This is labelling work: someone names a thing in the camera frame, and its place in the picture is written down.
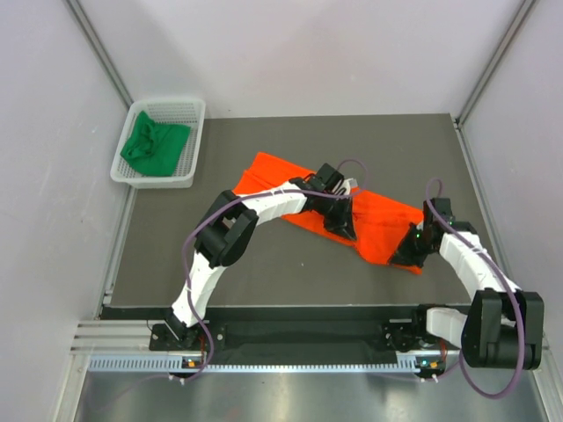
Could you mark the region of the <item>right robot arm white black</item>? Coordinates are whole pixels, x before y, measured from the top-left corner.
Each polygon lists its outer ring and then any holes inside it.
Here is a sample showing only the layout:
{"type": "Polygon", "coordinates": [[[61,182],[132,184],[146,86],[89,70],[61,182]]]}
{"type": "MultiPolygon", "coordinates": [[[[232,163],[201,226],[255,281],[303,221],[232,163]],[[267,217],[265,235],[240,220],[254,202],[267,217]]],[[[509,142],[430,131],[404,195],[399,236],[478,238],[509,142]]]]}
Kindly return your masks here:
{"type": "Polygon", "coordinates": [[[390,264],[420,269],[438,254],[454,270],[472,301],[466,313],[423,304],[413,313],[413,342],[429,348],[440,339],[459,348],[470,367],[532,370],[539,367],[545,305],[492,261],[469,222],[459,222],[448,198],[424,204],[423,220],[410,224],[390,264]]]}

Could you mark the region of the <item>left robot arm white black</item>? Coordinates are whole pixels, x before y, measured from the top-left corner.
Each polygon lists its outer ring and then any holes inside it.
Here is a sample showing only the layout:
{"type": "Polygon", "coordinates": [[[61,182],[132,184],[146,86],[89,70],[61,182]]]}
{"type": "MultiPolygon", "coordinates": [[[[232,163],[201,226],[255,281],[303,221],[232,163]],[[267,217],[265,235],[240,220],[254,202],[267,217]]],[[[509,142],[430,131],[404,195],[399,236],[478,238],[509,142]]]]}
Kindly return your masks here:
{"type": "Polygon", "coordinates": [[[165,318],[171,341],[184,349],[197,343],[216,284],[241,259],[257,227],[283,216],[312,212],[321,217],[329,233],[355,240],[353,198],[359,192],[355,179],[323,164],[314,174],[258,193],[220,193],[183,246],[187,252],[192,245],[194,255],[184,262],[184,286],[165,318]]]}

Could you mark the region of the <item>orange t shirt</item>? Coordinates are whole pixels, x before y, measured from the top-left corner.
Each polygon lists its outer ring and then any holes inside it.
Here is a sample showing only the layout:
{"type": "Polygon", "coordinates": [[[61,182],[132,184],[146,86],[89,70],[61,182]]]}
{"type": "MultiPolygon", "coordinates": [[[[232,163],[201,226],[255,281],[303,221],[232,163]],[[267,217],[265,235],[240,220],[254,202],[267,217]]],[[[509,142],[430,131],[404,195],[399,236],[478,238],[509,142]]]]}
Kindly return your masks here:
{"type": "MultiPolygon", "coordinates": [[[[258,153],[234,188],[236,194],[258,193],[275,188],[291,178],[304,178],[312,171],[265,152],[258,153]]],[[[286,215],[283,219],[302,229],[334,242],[350,246],[373,265],[391,263],[410,225],[423,220],[423,212],[407,204],[371,191],[353,198],[353,221],[357,239],[346,240],[329,233],[323,227],[323,217],[316,212],[286,215]]]]}

